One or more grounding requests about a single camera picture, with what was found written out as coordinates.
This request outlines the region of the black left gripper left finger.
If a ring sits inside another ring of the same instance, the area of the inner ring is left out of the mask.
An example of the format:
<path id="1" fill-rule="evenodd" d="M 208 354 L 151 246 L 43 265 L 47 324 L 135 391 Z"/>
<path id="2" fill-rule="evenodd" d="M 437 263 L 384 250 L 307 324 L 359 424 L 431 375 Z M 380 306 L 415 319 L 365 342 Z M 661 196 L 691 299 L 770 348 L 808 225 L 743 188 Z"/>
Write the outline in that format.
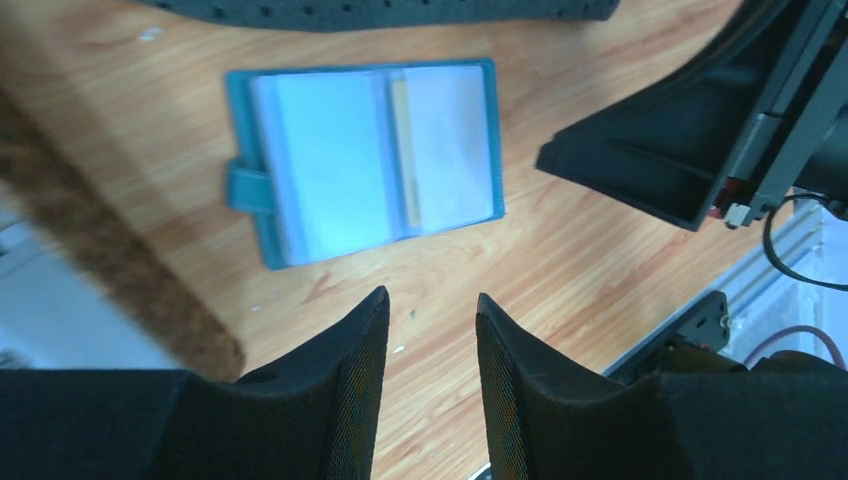
<path id="1" fill-rule="evenodd" d="M 5 370 L 5 479 L 367 479 L 390 296 L 234 383 L 187 370 Z"/>

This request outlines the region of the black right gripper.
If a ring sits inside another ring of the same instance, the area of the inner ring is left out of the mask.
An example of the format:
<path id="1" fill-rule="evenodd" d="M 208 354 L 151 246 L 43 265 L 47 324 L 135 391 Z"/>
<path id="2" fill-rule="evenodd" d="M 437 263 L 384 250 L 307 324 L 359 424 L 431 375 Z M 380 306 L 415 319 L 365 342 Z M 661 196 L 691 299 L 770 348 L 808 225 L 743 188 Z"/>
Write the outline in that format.
<path id="1" fill-rule="evenodd" d="M 536 167 L 696 231 L 729 159 L 731 229 L 793 188 L 846 211 L 846 2 L 743 2 L 678 70 L 556 133 Z"/>

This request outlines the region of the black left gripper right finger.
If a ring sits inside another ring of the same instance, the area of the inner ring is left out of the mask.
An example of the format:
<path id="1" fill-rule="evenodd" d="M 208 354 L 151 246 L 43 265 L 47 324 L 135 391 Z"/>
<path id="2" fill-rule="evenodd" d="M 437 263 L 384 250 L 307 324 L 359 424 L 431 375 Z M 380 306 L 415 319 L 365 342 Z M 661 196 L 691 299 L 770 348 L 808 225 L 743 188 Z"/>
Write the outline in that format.
<path id="1" fill-rule="evenodd" d="M 593 402 L 564 404 L 531 479 L 843 479 L 847 372 L 797 351 L 745 365 L 683 347 Z"/>

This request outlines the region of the teal leather card holder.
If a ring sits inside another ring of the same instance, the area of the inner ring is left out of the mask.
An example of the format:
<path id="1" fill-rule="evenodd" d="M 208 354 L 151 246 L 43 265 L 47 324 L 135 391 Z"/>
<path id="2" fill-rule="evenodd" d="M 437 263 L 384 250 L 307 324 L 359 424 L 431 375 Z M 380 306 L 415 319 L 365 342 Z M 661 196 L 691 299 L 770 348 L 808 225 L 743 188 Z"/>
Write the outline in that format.
<path id="1" fill-rule="evenodd" d="M 390 85 L 408 85 L 421 227 L 405 215 Z M 227 205 L 271 270 L 501 219 L 496 68 L 486 58 L 235 70 Z"/>

